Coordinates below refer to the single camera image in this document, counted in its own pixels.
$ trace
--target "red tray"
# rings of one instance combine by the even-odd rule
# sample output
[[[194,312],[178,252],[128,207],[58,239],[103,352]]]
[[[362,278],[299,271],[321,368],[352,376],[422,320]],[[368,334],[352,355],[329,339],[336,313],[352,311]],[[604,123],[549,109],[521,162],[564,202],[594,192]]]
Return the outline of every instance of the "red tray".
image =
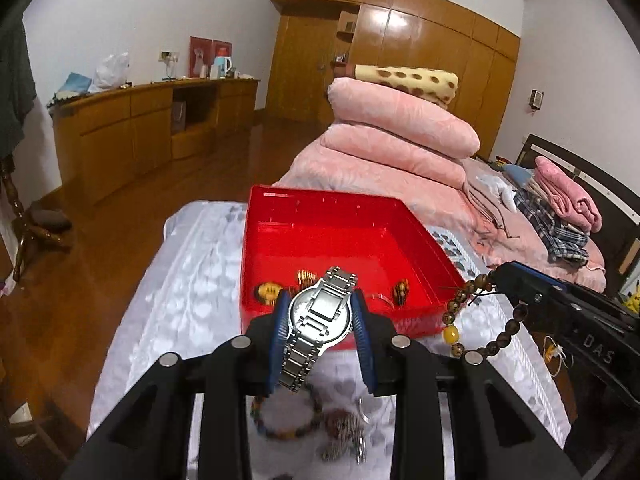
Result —
[[[321,276],[331,266],[358,275],[369,310],[393,321],[410,337],[443,329],[442,314],[463,280],[442,248],[409,209],[395,198],[335,191],[254,186],[249,198],[242,249],[240,313],[242,330],[272,307],[259,303],[259,283],[296,284],[296,272]],[[402,308],[393,286],[409,280]],[[350,336],[334,349],[353,348]]]

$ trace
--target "beaded bracelet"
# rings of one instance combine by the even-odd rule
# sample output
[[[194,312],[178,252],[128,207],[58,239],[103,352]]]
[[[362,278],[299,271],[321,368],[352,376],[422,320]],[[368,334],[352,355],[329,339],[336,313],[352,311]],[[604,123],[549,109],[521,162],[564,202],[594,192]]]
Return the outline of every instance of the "beaded bracelet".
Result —
[[[255,429],[258,434],[273,440],[295,440],[317,430],[322,424],[322,399],[311,384],[305,383],[302,387],[309,392],[311,401],[313,402],[314,414],[308,424],[294,428],[293,430],[270,430],[264,425],[262,420],[262,405],[266,397],[254,397],[251,403],[251,418],[254,420]]]
[[[445,328],[442,331],[442,337],[447,344],[451,345],[451,355],[453,357],[462,357],[466,352],[462,343],[459,343],[460,333],[454,325],[456,320],[456,314],[462,308],[462,304],[473,294],[479,295],[480,292],[491,292],[494,290],[494,286],[491,283],[491,273],[480,274],[476,276],[474,280],[465,282],[461,289],[456,292],[453,300],[447,303],[447,311],[442,314],[442,322],[445,324]],[[500,332],[495,341],[489,341],[486,346],[480,347],[475,351],[478,352],[483,358],[487,356],[494,356],[500,348],[505,348],[511,343],[511,337],[516,335],[520,330],[520,323],[527,317],[527,307],[524,304],[520,304],[513,309],[513,319],[507,321],[504,326],[504,332]]]

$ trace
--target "metal watch band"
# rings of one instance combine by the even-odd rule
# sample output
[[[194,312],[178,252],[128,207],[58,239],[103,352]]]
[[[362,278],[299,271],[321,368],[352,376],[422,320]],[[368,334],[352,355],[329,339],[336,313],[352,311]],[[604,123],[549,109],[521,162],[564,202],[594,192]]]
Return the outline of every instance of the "metal watch band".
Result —
[[[308,313],[287,339],[279,383],[298,391],[318,358],[335,314],[344,307],[358,277],[331,267],[322,277]]]

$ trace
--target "headboard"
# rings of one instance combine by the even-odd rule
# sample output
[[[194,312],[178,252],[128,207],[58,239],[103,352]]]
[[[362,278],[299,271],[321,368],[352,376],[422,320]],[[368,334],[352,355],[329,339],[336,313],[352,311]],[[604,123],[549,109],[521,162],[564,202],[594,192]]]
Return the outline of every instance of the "headboard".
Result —
[[[560,146],[529,135],[517,164],[535,168],[544,155],[591,195],[602,215],[602,229],[591,234],[604,256],[610,298],[617,295],[640,260],[640,197],[597,166]]]

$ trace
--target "white plastic bag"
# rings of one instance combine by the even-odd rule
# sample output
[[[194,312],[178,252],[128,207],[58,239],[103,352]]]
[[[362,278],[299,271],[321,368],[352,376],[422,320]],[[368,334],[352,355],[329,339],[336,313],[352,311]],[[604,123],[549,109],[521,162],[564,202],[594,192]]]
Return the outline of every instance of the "white plastic bag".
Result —
[[[111,54],[105,57],[95,69],[94,80],[89,86],[89,93],[104,92],[118,88],[127,82],[129,72],[129,53]]]

